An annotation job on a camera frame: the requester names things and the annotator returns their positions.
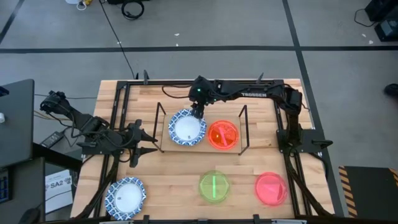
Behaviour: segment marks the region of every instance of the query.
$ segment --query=red plastic bowl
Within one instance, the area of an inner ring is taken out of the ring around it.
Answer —
[[[280,205],[286,199],[286,183],[278,174],[265,172],[257,178],[254,186],[258,199],[266,205]]]
[[[232,149],[239,139],[239,132],[235,125],[230,121],[216,121],[208,130],[210,144],[219,150]]]

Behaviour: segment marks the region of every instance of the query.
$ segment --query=black cable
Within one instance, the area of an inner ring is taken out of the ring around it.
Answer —
[[[314,208],[314,210],[318,213],[319,216],[331,216],[331,214],[326,211],[322,205],[318,202],[318,200],[313,196],[308,187],[301,181],[299,175],[293,167],[292,161],[290,161],[290,157],[285,158],[285,163],[287,165],[287,174],[290,175],[294,182],[297,184],[301,192],[304,196],[307,197],[308,201]]]
[[[43,94],[35,94],[35,96],[43,96],[43,97],[48,97],[48,95],[43,95]],[[83,99],[97,99],[97,97],[66,97],[66,99],[69,100],[83,100]]]
[[[191,86],[192,86],[192,85],[187,85],[187,86],[163,85],[163,86],[162,86],[162,92],[163,92],[166,96],[171,97],[171,98],[174,98],[174,99],[188,98],[189,96],[172,96],[172,95],[166,93],[166,91],[164,90],[164,88],[165,88],[165,87],[188,88],[188,87],[191,87]]]
[[[310,108],[307,108],[307,107],[303,104],[303,102],[301,102],[301,105],[303,105],[304,109],[306,109],[306,110],[308,110],[308,111],[311,111]]]
[[[45,100],[45,101],[43,101],[41,104],[40,104],[40,107],[42,107],[42,105],[43,105],[43,103],[44,102],[51,102],[51,103],[55,103],[57,106],[59,106],[59,107],[61,107],[62,109],[64,109],[66,112],[67,112],[67,114],[70,114],[71,115],[71,117],[72,117],[72,131],[71,131],[71,133],[70,133],[70,137],[71,138],[77,138],[77,137],[79,137],[79,136],[82,136],[82,135],[86,135],[86,134],[98,134],[99,132],[96,132],[96,131],[87,131],[87,132],[85,132],[85,133],[80,133],[80,134],[77,134],[76,136],[74,136],[73,135],[73,132],[74,132],[74,130],[75,130],[75,116],[73,115],[73,113],[71,113],[68,109],[66,109],[64,106],[62,106],[62,105],[60,105],[60,104],[58,104],[57,102],[55,102],[55,101],[52,101],[52,100]]]
[[[65,129],[62,131],[62,134],[65,135],[65,132],[66,132],[68,129],[70,129],[70,128],[71,128],[71,127],[65,128]],[[67,137],[66,135],[65,135],[65,140],[67,140],[69,147],[72,148],[72,147],[76,144],[78,138],[76,138],[76,140],[75,140],[75,142],[73,142],[73,144],[70,144],[70,141],[69,141],[69,139],[68,139],[68,137]]]
[[[129,11],[124,11],[124,8],[127,6],[127,4],[129,3],[137,3],[138,5],[140,5],[141,7],[141,12],[138,15],[132,15]],[[138,18],[140,18],[144,11],[145,11],[145,7],[144,4],[140,1],[140,0],[125,0],[122,4],[122,14],[124,16],[125,19],[130,20],[130,21],[134,21]]]
[[[120,158],[119,158],[119,162],[129,162],[129,161],[131,160],[131,157],[132,157],[132,150],[131,150],[131,149],[127,149],[127,150],[129,151],[129,154],[130,154],[129,158],[128,158],[127,160],[125,160],[125,161],[120,160]]]
[[[310,155],[313,156],[313,157],[315,157],[315,158],[317,158],[317,159],[319,159],[320,161],[322,161],[323,166],[324,166],[324,168],[325,168],[325,177],[326,177],[326,180],[327,180],[328,177],[329,177],[329,167],[328,167],[328,164],[326,163],[326,160],[324,160],[324,158],[318,156],[318,155],[315,154],[314,152],[310,152]]]
[[[292,158],[294,157],[294,153],[293,153],[293,156],[292,156],[292,151],[293,150],[295,151],[295,153],[299,153],[299,152],[297,152],[296,148],[291,147],[290,150],[289,150],[289,156],[292,157]]]
[[[129,60],[128,60],[127,57],[126,57],[126,54],[124,53],[124,49],[123,49],[123,47],[122,47],[122,43],[120,42],[119,37],[118,37],[118,35],[116,34],[116,32],[114,31],[113,26],[112,26],[112,24],[111,24],[111,21],[109,21],[108,15],[107,15],[106,12],[105,12],[105,9],[104,9],[104,6],[103,6],[104,2],[101,2],[101,0],[98,0],[98,1],[99,1],[99,3],[101,4],[101,8],[102,8],[102,11],[104,12],[104,15],[105,15],[105,17],[106,17],[106,20],[108,21],[109,25],[111,26],[112,32],[113,32],[114,36],[116,37],[116,40],[118,41],[118,44],[119,44],[119,46],[120,46],[120,49],[122,50],[124,59],[126,59],[126,62],[127,62],[127,64],[129,65],[129,68],[130,68],[130,71],[131,71],[131,75],[132,75],[132,77],[134,78],[134,76],[135,76],[135,75],[134,75],[134,72],[132,71],[130,62],[129,62]]]
[[[365,27],[371,27],[371,26],[373,26],[377,21],[373,22],[373,23],[370,24],[370,25],[366,25],[366,24],[363,24],[363,23],[358,22],[358,21],[356,20],[356,14],[357,14],[359,11],[361,11],[361,10],[365,10],[365,9],[358,9],[357,11],[355,11],[354,22],[356,22],[357,24],[359,24],[359,25],[361,25],[361,26],[365,26]]]
[[[56,196],[59,196],[59,195],[61,195],[61,194],[65,194],[65,193],[68,193],[68,192],[71,192],[71,191],[72,191],[72,190],[67,190],[66,192],[62,192],[62,193],[56,194],[56,195],[54,195],[53,197],[50,197],[50,198],[46,199],[44,202],[40,203],[36,208],[39,208],[43,203],[45,203],[46,201],[48,201],[48,200],[50,200],[50,199],[55,198]]]
[[[66,124],[64,124],[64,123],[62,123],[62,121],[60,120],[60,119],[58,119],[58,118],[56,118],[56,117],[54,117],[54,116],[52,116],[50,113],[49,113],[49,115],[52,117],[52,118],[54,118],[54,119],[56,119],[62,126],[65,126],[65,127],[68,127],[68,128],[71,128],[71,126],[69,126],[69,125],[66,125]]]

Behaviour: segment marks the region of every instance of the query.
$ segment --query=cable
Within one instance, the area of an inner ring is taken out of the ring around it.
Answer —
[[[293,178],[294,182],[297,184],[301,192],[306,196],[310,205],[312,205],[313,209],[318,213],[319,216],[331,216],[331,214],[326,211],[322,205],[318,202],[318,200],[313,196],[308,187],[303,183],[297,174],[296,170],[293,167],[292,161],[290,161],[290,156],[285,157],[285,163],[287,165],[287,174]]]
[[[125,160],[125,161],[122,161],[122,160],[120,160],[120,158],[119,158],[119,162],[129,162],[129,161],[131,160],[131,157],[132,157],[132,150],[131,150],[131,149],[127,149],[127,150],[128,150],[129,153],[130,153],[129,158],[128,158],[127,160]]]
[[[66,124],[62,123],[62,121],[61,121],[60,119],[58,119],[58,118],[52,116],[51,114],[49,114],[49,115],[50,115],[52,118],[56,119],[62,126],[65,126],[65,127],[68,127],[68,128],[71,127],[71,126],[69,126],[69,125],[66,125]]]
[[[294,157],[294,153],[293,153],[293,156],[292,156],[292,151],[296,151],[295,153],[296,154],[298,154],[299,152],[297,152],[297,149],[295,148],[295,147],[290,147],[290,150],[289,150],[289,156],[291,157],[291,158],[293,158]]]
[[[188,88],[188,87],[191,87],[191,86],[192,86],[192,85],[187,85],[187,86],[163,85],[163,86],[162,86],[162,92],[163,92],[166,96],[171,97],[171,98],[174,98],[174,99],[188,98],[189,96],[172,96],[172,95],[166,93],[166,91],[164,90],[164,88],[165,88],[165,87]]]
[[[48,95],[43,95],[43,94],[35,94],[35,96],[43,96],[43,97],[48,97]],[[66,99],[69,100],[83,100],[83,99],[97,99],[97,97],[66,97]]]
[[[372,24],[370,24],[370,25],[366,25],[366,24],[363,24],[363,23],[358,22],[358,21],[356,20],[356,14],[357,14],[359,11],[361,11],[361,10],[365,10],[365,9],[358,9],[357,11],[355,11],[354,22],[356,22],[357,24],[359,24],[359,25],[361,25],[361,26],[365,26],[365,27],[371,27],[371,26],[373,26],[377,21],[374,21],[374,22],[373,22]]]
[[[75,130],[76,127],[75,127],[75,116],[73,115],[73,113],[71,113],[71,112],[70,112],[68,109],[66,109],[64,106],[62,106],[62,105],[60,105],[60,104],[58,104],[57,102],[52,101],[52,100],[45,100],[45,101],[43,101],[43,102],[40,104],[40,107],[42,107],[42,105],[43,105],[44,102],[55,103],[57,106],[59,106],[59,107],[61,107],[62,109],[64,109],[64,110],[67,112],[67,114],[70,114],[70,115],[71,115],[71,117],[72,117],[72,131],[71,131],[71,133],[70,133],[70,137],[72,137],[72,138],[77,138],[78,136],[82,136],[82,135],[85,135],[85,134],[98,134],[98,132],[95,132],[95,131],[88,131],[88,132],[86,132],[86,133],[80,133],[80,134],[74,136],[74,135],[73,135],[73,132],[74,132],[74,130]]]
[[[61,195],[61,194],[65,194],[65,193],[68,193],[68,192],[71,192],[71,191],[72,191],[72,190],[67,190],[66,192],[62,192],[62,193],[56,194],[56,195],[54,195],[53,197],[50,197],[50,198],[46,199],[44,202],[40,203],[36,208],[39,208],[43,203],[47,202],[47,201],[50,200],[50,199],[55,198],[56,196],[59,196],[59,195]]]
[[[124,8],[129,3],[137,3],[138,5],[140,5],[141,12],[138,15],[132,15],[129,11],[124,12]],[[134,21],[134,20],[140,18],[143,15],[144,11],[145,11],[144,4],[141,1],[139,1],[139,0],[124,0],[121,9],[122,9],[122,14],[123,14],[124,18],[127,19],[127,20],[130,20],[130,21]]]
[[[307,107],[303,104],[303,102],[301,102],[301,105],[303,105],[304,109],[306,109],[306,110],[308,110],[308,111],[311,111],[310,108],[307,108]]]
[[[101,8],[102,8],[102,11],[104,12],[104,15],[105,15],[105,17],[106,17],[106,20],[108,21],[109,25],[111,26],[112,32],[113,32],[114,36],[116,37],[116,40],[118,41],[118,44],[119,44],[119,46],[120,46],[120,49],[122,50],[124,59],[126,59],[126,62],[127,62],[127,64],[129,65],[129,68],[130,68],[130,71],[131,71],[131,75],[132,75],[132,77],[134,78],[134,76],[135,76],[135,75],[134,75],[134,72],[132,71],[130,62],[129,62],[129,60],[128,60],[127,57],[126,57],[126,54],[124,53],[124,49],[123,49],[123,47],[122,47],[122,43],[120,42],[119,37],[118,37],[118,35],[116,34],[116,32],[114,31],[113,26],[112,26],[112,24],[111,24],[111,21],[109,21],[108,15],[107,15],[106,12],[105,12],[105,9],[104,9],[104,6],[103,6],[103,4],[104,4],[105,2],[101,2],[101,0],[98,0],[98,1],[99,1],[99,3],[101,4]]]
[[[37,114],[38,114],[38,117],[40,117],[40,118],[55,120],[55,119],[53,119],[53,118],[50,118],[50,117],[48,117],[48,116],[46,116],[46,115],[44,115],[44,114],[38,112],[37,110],[33,110],[33,112],[34,112],[34,113],[37,113]],[[65,119],[65,118],[58,118],[58,119],[60,119],[61,121],[70,121],[69,119]]]
[[[36,115],[36,114],[33,114],[33,116],[35,116],[35,117],[38,117],[38,118],[42,118],[42,119],[49,119],[49,120],[53,120],[53,119],[50,119],[50,118],[43,118],[43,117],[41,117],[41,116],[39,116],[39,115]]]
[[[70,129],[70,128],[71,128],[71,127],[65,128],[65,129],[62,131],[62,134],[65,135],[65,131],[68,130],[68,129]],[[70,144],[70,141],[69,141],[69,139],[68,139],[68,137],[67,137],[66,135],[65,135],[65,139],[67,140],[68,145],[69,145],[70,148],[72,148],[72,147],[76,144],[76,142],[77,142],[77,140],[78,140],[78,138],[76,138],[75,142],[73,142],[73,144]]]

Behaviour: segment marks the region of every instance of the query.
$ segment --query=yellow and black warning tape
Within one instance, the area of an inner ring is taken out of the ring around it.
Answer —
[[[392,172],[392,175],[394,176],[394,179],[396,180],[396,186],[398,187],[398,172],[394,169],[389,168],[390,171]]]
[[[343,186],[344,196],[348,208],[348,215],[351,218],[356,218],[358,213],[356,212],[355,208],[354,195],[351,191],[351,186],[349,185],[347,170],[344,168],[344,166],[339,166],[338,172],[340,174],[341,184]]]

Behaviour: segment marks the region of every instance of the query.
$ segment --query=wire stand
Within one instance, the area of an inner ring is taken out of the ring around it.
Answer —
[[[166,112],[165,112],[165,110],[164,110],[162,104],[161,104],[160,102],[157,102],[156,114],[155,114],[155,126],[154,126],[154,134],[153,134],[153,137],[155,137],[155,135],[156,135],[157,121],[159,120],[159,111],[160,111],[159,109],[162,109],[163,114],[166,115]],[[247,105],[244,105],[244,106],[243,106],[243,108],[242,108],[242,110],[241,110],[241,112],[240,112],[240,114],[239,114],[239,117],[242,116],[243,112],[244,112],[244,121],[245,121],[245,128],[246,128],[246,146],[241,148],[241,152],[238,153],[239,156],[242,155],[242,154],[245,152],[245,150],[248,149],[249,146],[250,146],[250,140],[249,140],[249,122],[248,122],[248,106],[247,106]],[[162,152],[162,153],[165,152],[165,151],[162,150],[162,148],[161,148],[160,146],[158,146],[156,143],[153,142],[153,144],[155,145],[155,147],[156,147],[160,152]]]

